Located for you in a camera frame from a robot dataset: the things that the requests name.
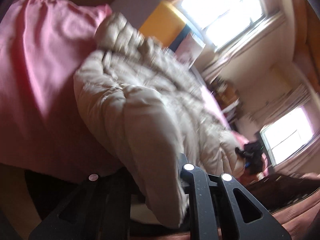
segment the window frame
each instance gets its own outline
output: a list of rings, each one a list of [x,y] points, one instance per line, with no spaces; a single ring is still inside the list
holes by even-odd
[[[222,52],[223,50],[225,50],[228,47],[232,47],[234,46],[238,41],[240,41],[245,35],[247,35],[248,33],[250,33],[252,30],[254,30],[261,22],[263,22],[264,20],[266,20],[268,18],[268,15],[266,14],[266,9],[263,6],[263,0],[259,0],[260,2],[260,6],[261,6],[261,10],[262,10],[262,15],[261,17],[253,22],[251,19],[251,23],[248,27],[246,27],[242,32],[240,32],[238,35],[236,35],[234,38],[232,38],[230,41],[228,41],[226,44],[224,44],[223,46],[221,46],[220,48],[218,48],[213,41],[210,40],[210,38],[206,35],[206,30],[207,28],[212,24],[208,25],[207,27],[205,27],[204,29],[201,29],[201,27],[195,22],[195,20],[188,14],[188,12],[181,6],[183,0],[179,0],[175,3],[175,7],[188,19],[188,21],[190,21],[196,28],[197,30],[201,33],[202,37],[204,38],[204,43],[206,45],[210,45],[212,47],[214,47],[214,52]]]
[[[268,152],[268,156],[269,156],[269,158],[270,158],[270,162],[271,162],[271,164],[272,164],[272,166],[273,167],[275,167],[276,165],[279,165],[280,163],[276,163],[276,159],[275,159],[275,157],[274,157],[274,154],[273,154],[273,152],[272,152],[272,149],[273,148],[275,148],[275,147],[277,147],[277,146],[279,146],[281,143],[283,143],[285,140],[287,140],[288,138],[290,138],[294,133],[296,133],[296,132],[298,132],[298,134],[299,134],[299,136],[300,136],[300,133],[299,133],[299,131],[298,131],[298,129],[296,129],[292,134],[290,134],[286,139],[284,139],[284,140],[282,140],[280,143],[278,143],[276,146],[274,146],[273,148],[271,148],[270,147],[270,144],[269,144],[269,142],[268,142],[268,139],[267,139],[267,137],[266,137],[266,135],[265,135],[265,132],[268,130],[268,128],[271,126],[272,124],[270,124],[270,125],[267,125],[266,127],[264,127],[264,128],[262,128],[261,130],[260,130],[260,132],[258,132],[259,134],[260,134],[260,136],[261,136],[261,138],[262,138],[262,141],[263,141],[263,143],[264,143],[264,145],[265,145],[265,147],[266,147],[266,150],[267,150],[267,152]],[[289,158],[291,158],[292,156],[294,156],[295,154],[297,154],[298,152],[300,152],[301,150],[303,150],[305,147],[307,147],[309,144],[310,144],[310,142],[314,139],[314,137],[315,137],[315,134],[313,134],[313,136],[310,138],[310,140],[309,141],[307,141],[305,144],[303,144],[299,149],[297,149],[295,152],[293,152],[290,156],[288,156],[285,160],[287,160],[287,159],[289,159]]]

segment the floor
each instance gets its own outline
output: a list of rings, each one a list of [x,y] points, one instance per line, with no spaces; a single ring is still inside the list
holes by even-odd
[[[23,169],[0,163],[0,209],[24,240],[41,222],[29,196]]]

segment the white curtain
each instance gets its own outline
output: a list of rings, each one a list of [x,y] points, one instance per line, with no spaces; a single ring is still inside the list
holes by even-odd
[[[263,128],[265,125],[279,120],[290,111],[303,106],[310,98],[308,89],[305,85],[301,84],[295,90],[289,91],[261,110],[253,113],[251,117],[260,128]]]

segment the bright window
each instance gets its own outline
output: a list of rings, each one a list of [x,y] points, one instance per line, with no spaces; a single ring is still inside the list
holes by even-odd
[[[263,16],[259,0],[183,0],[181,7],[217,48]]]
[[[297,108],[261,131],[269,156],[279,164],[305,145],[313,136],[303,109]]]

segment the black bracket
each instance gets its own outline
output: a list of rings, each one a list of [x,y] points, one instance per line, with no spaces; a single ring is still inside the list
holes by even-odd
[[[290,240],[288,232],[230,174],[206,174],[179,155],[181,186],[189,195],[191,240]],[[127,240],[131,195],[139,189],[123,168],[90,176],[30,234],[29,240]]]

